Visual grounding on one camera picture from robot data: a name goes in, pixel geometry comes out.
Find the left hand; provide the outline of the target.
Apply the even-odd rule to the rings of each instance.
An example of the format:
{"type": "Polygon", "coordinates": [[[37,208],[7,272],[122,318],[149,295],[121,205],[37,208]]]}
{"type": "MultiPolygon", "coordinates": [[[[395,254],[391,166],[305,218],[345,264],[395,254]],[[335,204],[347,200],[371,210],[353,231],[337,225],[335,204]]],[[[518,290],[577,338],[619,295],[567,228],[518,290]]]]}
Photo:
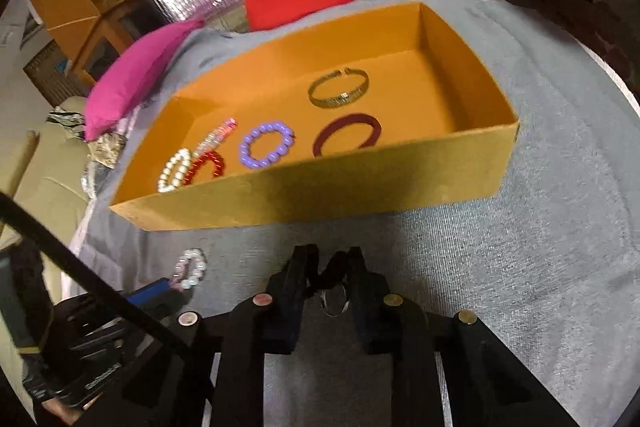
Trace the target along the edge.
{"type": "Polygon", "coordinates": [[[58,398],[44,400],[41,402],[41,406],[50,416],[57,417],[66,426],[73,426],[84,413],[76,407],[68,407],[58,398]]]}

